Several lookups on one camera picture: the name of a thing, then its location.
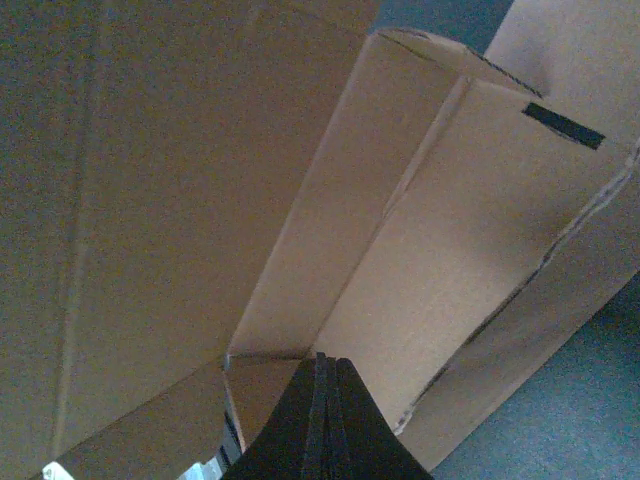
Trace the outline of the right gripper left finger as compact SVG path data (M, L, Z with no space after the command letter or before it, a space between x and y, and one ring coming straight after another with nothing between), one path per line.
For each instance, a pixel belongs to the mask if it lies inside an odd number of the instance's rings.
M258 437L226 479L325 479L328 360L298 366Z

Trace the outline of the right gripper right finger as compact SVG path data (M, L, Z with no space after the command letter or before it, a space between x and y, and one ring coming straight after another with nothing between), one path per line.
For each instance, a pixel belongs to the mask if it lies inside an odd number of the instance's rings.
M336 362L342 423L353 479L433 479L394 435L354 364Z

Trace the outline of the cardboard box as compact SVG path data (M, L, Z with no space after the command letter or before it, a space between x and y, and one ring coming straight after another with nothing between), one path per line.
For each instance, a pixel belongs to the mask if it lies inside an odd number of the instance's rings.
M1 5L1 475L173 479L346 357L433 468L639 269L639 5Z

